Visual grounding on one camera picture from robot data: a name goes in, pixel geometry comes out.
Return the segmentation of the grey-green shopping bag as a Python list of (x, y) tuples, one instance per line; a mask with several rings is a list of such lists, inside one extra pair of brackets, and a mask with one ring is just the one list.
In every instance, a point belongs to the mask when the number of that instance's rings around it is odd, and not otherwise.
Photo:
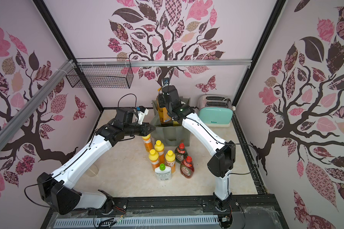
[(151, 133), (152, 138), (157, 141), (160, 140), (165, 146), (176, 147), (180, 143), (185, 146), (190, 146), (191, 132), (182, 125), (172, 125), (163, 127), (160, 123), (159, 114), (157, 111), (157, 101), (152, 100), (154, 118), (151, 120), (151, 125), (155, 126), (155, 130)]

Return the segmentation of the orange pump soap bottle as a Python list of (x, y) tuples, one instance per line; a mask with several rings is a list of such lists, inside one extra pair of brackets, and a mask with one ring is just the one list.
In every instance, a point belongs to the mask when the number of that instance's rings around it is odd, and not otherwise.
[(158, 94), (156, 101), (157, 101), (157, 110), (158, 110), (161, 126), (172, 127), (174, 125), (174, 122), (172, 118), (168, 116), (168, 112), (164, 104), (163, 95)]

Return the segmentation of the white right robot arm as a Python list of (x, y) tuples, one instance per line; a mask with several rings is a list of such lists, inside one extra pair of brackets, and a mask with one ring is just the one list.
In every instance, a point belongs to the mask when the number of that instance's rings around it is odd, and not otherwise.
[(168, 116), (190, 131), (209, 152), (211, 159), (207, 167), (216, 177), (215, 206), (218, 211), (225, 211), (232, 199), (228, 176), (236, 160), (236, 145), (216, 135), (189, 105), (183, 104), (175, 86), (162, 86), (158, 100), (167, 109)]

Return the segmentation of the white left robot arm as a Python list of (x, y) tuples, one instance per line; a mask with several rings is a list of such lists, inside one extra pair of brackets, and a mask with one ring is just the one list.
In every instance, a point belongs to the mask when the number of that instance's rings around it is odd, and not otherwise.
[(76, 155), (51, 174), (37, 178), (41, 199), (61, 215), (76, 209), (95, 209), (107, 215), (113, 211), (113, 197), (103, 190), (97, 193), (74, 190), (83, 174), (125, 136), (147, 136), (155, 130), (149, 123), (105, 124)]

